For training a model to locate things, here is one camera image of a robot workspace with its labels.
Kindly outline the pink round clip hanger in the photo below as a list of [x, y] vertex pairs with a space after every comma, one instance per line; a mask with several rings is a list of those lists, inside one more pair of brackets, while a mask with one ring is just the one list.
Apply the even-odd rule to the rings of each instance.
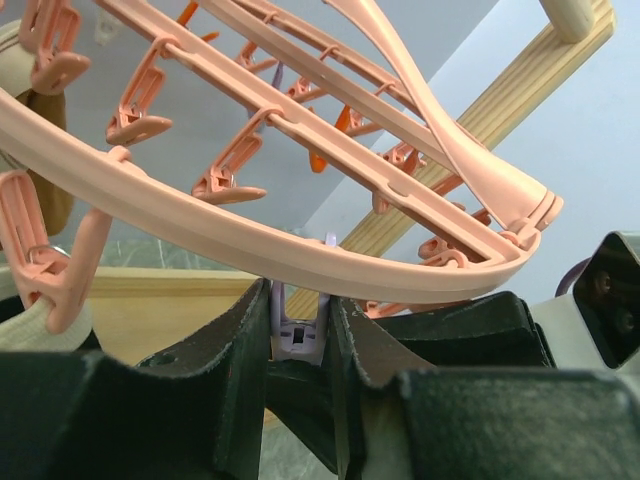
[[[96, 7], [108, 13], [104, 2]], [[191, 33], [230, 58], [246, 46], [243, 35], [204, 8], [207, 1], [199, 3], [194, 21], [184, 18], [182, 1], [146, 2], [173, 20], [184, 19]], [[372, 41], [334, 8], [337, 1], [268, 2], [389, 68]], [[487, 1], [373, 2], [429, 88], [426, 58], [451, 52], [490, 9]], [[31, 88], [64, 92], [79, 82], [84, 105], [63, 130], [6, 91], [1, 94], [1, 152], [74, 198], [67, 225], [52, 235], [27, 170], [1, 176], [1, 241], [9, 271], [26, 307], [38, 300], [50, 304], [48, 332], [61, 334], [79, 317], [114, 220], [259, 276], [265, 276], [254, 267], [260, 243], [253, 228], [259, 225], [362, 253], [287, 232], [286, 224], [319, 205], [339, 177], [350, 177], [333, 165], [314, 171], [309, 150], [268, 125], [259, 127], [260, 148], [235, 175], [239, 186], [262, 189], [262, 198], [224, 206], [191, 199], [194, 185], [246, 125], [249, 111], [174, 59], [156, 58], [163, 82], [147, 109], [167, 119], [168, 128], [132, 145], [110, 144], [108, 126], [151, 40], [108, 13], [124, 30], [113, 47], [90, 59], [75, 46], [83, 35], [82, 14], [70, 2], [28, 1], [22, 7], [19, 41], [34, 55]], [[371, 192], [351, 180], [372, 201]]]

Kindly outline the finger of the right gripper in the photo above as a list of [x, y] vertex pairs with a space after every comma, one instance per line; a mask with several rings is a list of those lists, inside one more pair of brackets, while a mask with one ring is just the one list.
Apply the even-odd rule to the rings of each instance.
[[381, 318], [379, 325], [438, 366], [555, 366], [527, 304], [511, 292], [462, 306]]

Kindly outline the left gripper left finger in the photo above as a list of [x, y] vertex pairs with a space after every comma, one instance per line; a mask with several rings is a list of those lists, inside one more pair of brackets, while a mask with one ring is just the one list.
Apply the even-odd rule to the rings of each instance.
[[5, 479], [254, 479], [269, 347], [267, 280], [127, 366], [100, 351], [1, 357]]

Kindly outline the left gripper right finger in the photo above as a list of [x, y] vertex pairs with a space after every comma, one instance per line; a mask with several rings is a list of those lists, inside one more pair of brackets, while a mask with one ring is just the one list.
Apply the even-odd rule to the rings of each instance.
[[342, 479], [635, 479], [639, 402], [617, 375], [437, 367], [330, 303]]

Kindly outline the purple clothes clip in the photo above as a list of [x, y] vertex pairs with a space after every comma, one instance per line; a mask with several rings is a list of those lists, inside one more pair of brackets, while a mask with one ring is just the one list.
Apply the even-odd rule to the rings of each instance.
[[320, 293], [313, 320], [289, 318], [285, 312], [285, 284], [271, 282], [270, 328], [274, 361], [296, 360], [319, 366], [322, 363], [329, 325], [330, 295]]

